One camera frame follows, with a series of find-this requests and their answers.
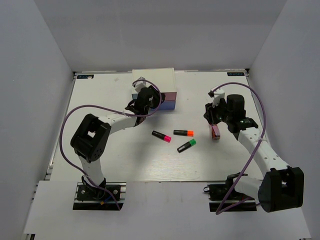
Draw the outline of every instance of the gray wall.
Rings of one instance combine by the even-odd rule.
[[[35,0],[73,71],[250,68],[286,0]]]
[[[320,240],[320,1],[289,0],[252,69],[275,150],[304,171],[302,210]]]
[[[0,1],[0,239],[20,239],[72,72],[33,0]]]

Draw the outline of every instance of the white table surface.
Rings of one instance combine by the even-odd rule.
[[[203,115],[211,88],[226,82],[248,84],[244,76],[227,76],[226,72],[175,73],[177,99],[175,110],[159,111],[137,127],[112,134],[101,157],[101,167],[107,182],[133,181],[221,181],[241,171],[249,158],[247,150],[219,124],[221,139],[213,141]],[[122,111],[131,97],[131,73],[95,74],[93,79],[77,79],[68,111],[86,104],[100,105]],[[261,127],[251,92],[242,86],[229,85],[228,94],[241,94],[245,98],[246,115]],[[92,113],[96,116],[111,114],[104,110],[82,108],[66,123],[63,148],[67,157],[81,166],[70,140],[83,120]],[[151,135],[158,131],[172,137],[170,143]],[[191,138],[173,135],[173,130],[193,130],[196,145],[178,153],[177,148]],[[261,179],[262,174],[252,161],[247,174]],[[69,166],[57,149],[53,158],[51,181],[80,181],[81,173]]]
[[[24,233],[35,240],[298,240],[301,208],[209,210],[204,182],[130,182],[121,211],[72,210],[77,181],[41,181]]]

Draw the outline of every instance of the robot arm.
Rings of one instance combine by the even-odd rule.
[[[138,126],[146,119],[145,115],[149,113],[149,110],[159,105],[159,92],[153,86],[146,87],[140,83],[135,86],[135,89],[138,92],[137,99],[129,102],[123,114],[110,114],[102,117],[88,114],[71,139],[70,144],[81,161],[82,169],[87,173],[87,176],[82,176],[82,182],[92,192],[95,199],[100,199],[104,191],[92,186],[87,177],[97,186],[105,187],[106,179],[101,170],[100,157],[105,151],[109,136],[119,130]],[[163,103],[165,100],[163,93],[161,98],[161,103]]]
[[[214,99],[212,103],[205,105],[204,118],[210,125],[226,123],[228,130],[251,154],[261,133],[257,123],[252,118],[246,117],[243,96],[232,94],[225,100],[225,92],[222,89],[214,93],[211,90],[209,96]],[[262,172],[263,180],[243,175],[234,188],[235,192],[256,199],[266,212],[302,206],[304,173],[299,167],[290,167],[266,140],[261,142],[254,160]],[[239,174],[228,176],[226,192],[238,176]]]

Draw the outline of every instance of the purple cable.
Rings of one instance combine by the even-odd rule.
[[[260,136],[260,138],[262,139],[264,137],[264,135],[265,135],[265,132],[266,132],[266,120],[267,120],[267,118],[266,118],[266,111],[265,111],[264,105],[263,105],[260,97],[258,96],[258,94],[256,93],[255,90],[253,90],[250,86],[245,85],[243,83],[227,82],[227,83],[221,84],[220,86],[216,87],[212,92],[215,92],[219,88],[222,88],[223,86],[230,85],[230,84],[241,85],[241,86],[243,86],[243,87],[245,87],[247,89],[250,89],[254,93],[256,98],[258,99],[258,101],[260,103],[260,106],[261,106],[261,109],[262,109],[262,115],[263,115],[263,127],[262,127],[262,133],[261,133],[261,136]],[[229,210],[229,209],[231,209],[231,208],[233,208],[235,206],[238,206],[238,205],[244,203],[245,201],[251,199],[251,197],[247,197],[246,199],[243,199],[243,200],[241,200],[241,201],[239,201],[239,202],[237,202],[237,203],[235,203],[233,205],[230,205],[230,206],[225,207],[224,209],[221,209],[222,206],[225,204],[226,200],[228,199],[229,195],[231,194],[231,192],[235,189],[235,186],[239,182],[240,178],[245,173],[245,171],[248,168],[249,164],[251,163],[252,159],[254,158],[254,156],[255,156],[255,154],[256,154],[256,152],[257,152],[257,150],[258,150],[258,148],[259,148],[259,146],[260,146],[260,144],[262,142],[261,139],[258,140],[255,148],[253,149],[253,151],[251,153],[251,156],[249,157],[249,160],[246,162],[246,164],[244,165],[243,169],[241,170],[239,176],[236,178],[236,180],[234,181],[233,185],[230,187],[229,191],[226,193],[226,195],[222,199],[222,202],[220,203],[219,207],[217,208],[217,210],[215,212],[216,215],[219,215],[219,214],[223,213],[224,211]]]
[[[141,117],[143,117],[143,118],[144,118],[144,117],[149,117],[149,116],[153,115],[156,111],[158,111],[158,109],[159,109],[159,107],[160,107],[160,105],[161,105],[161,101],[162,101],[161,92],[160,92],[159,88],[158,88],[156,85],[154,85],[152,82],[150,82],[150,81],[148,81],[148,80],[138,79],[138,80],[134,81],[132,84],[135,84],[135,83],[137,83],[137,82],[146,82],[146,83],[149,83],[149,84],[151,84],[151,85],[159,92],[159,95],[160,95],[159,105],[155,108],[155,110],[154,110],[153,112],[151,112],[150,114],[147,114],[147,115],[136,115],[136,114],[130,114],[130,113],[126,113],[125,115],[126,115],[126,116],[129,116],[129,117],[140,117],[140,118],[141,118]],[[90,104],[88,104],[88,105],[81,105],[81,106],[75,107],[74,109],[72,109],[72,110],[65,116],[65,118],[64,118],[64,120],[63,120],[63,122],[62,122],[61,130],[60,130],[60,135],[59,135],[59,148],[60,148],[60,152],[61,152],[61,155],[62,155],[62,157],[64,158],[64,160],[65,160],[68,164],[70,164],[72,167],[74,167],[74,168],[78,169],[80,172],[82,172],[82,173],[86,176],[86,178],[89,180],[89,182],[90,182],[95,188],[100,189],[100,190],[103,190],[103,191],[105,191],[106,193],[108,193],[108,194],[113,198],[113,200],[114,200],[117,208],[118,208],[119,211],[120,211],[121,208],[120,208],[120,206],[119,206],[119,204],[118,204],[115,196],[114,196],[109,190],[107,190],[107,189],[105,189],[105,188],[103,188],[103,187],[100,187],[100,186],[96,185],[96,184],[88,177],[88,174],[87,174],[83,169],[81,169],[81,168],[78,167],[77,165],[73,164],[73,163],[67,158],[67,156],[66,156],[66,154],[65,154],[65,152],[64,152],[64,150],[63,150],[62,137],[63,137],[65,125],[66,125],[66,122],[67,122],[68,118],[69,118],[70,115],[71,115],[72,113],[74,113],[76,110],[82,109],[82,108],[88,108],[88,107],[90,107],[90,108],[96,108],[96,109],[102,109],[102,110],[106,110],[106,111],[113,112],[113,113],[116,113],[116,114],[121,114],[121,115],[123,114],[122,111],[117,111],[117,110],[113,110],[113,109],[106,108],[106,107],[103,107],[103,106],[98,106],[98,105],[90,105]]]

